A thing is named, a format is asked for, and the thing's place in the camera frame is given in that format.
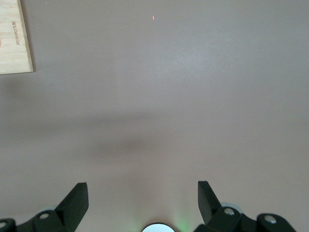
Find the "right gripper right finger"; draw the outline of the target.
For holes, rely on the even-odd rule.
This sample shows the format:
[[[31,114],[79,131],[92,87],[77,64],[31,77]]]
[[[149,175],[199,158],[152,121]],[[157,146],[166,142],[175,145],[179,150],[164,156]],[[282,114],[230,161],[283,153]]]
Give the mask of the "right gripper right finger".
[[[208,181],[198,181],[198,207],[203,219],[196,232],[294,232],[283,217],[259,214],[253,220],[232,206],[222,206]]]

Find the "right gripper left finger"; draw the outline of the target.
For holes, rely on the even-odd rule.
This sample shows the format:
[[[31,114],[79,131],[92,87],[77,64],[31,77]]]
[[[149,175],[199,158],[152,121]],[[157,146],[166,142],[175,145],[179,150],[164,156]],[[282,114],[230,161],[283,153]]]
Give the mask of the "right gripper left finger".
[[[2,218],[2,232],[74,232],[88,210],[87,183],[78,183],[53,210],[44,210],[17,225],[13,218]]]

